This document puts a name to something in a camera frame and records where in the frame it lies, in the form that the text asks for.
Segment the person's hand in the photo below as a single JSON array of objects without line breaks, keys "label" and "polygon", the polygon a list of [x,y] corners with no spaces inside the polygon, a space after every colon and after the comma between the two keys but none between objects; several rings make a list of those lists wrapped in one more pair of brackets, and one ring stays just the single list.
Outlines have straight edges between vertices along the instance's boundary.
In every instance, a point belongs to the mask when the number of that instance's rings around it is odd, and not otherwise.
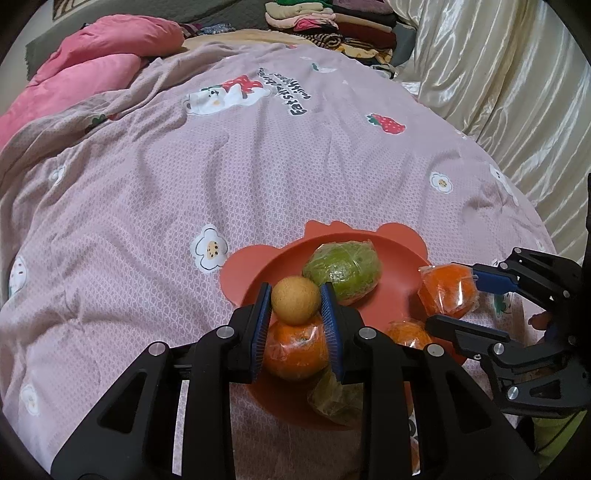
[{"label": "person's hand", "polygon": [[551,321],[551,314],[549,312],[543,312],[533,315],[528,323],[529,325],[539,331],[544,331],[547,329],[548,324]]}]

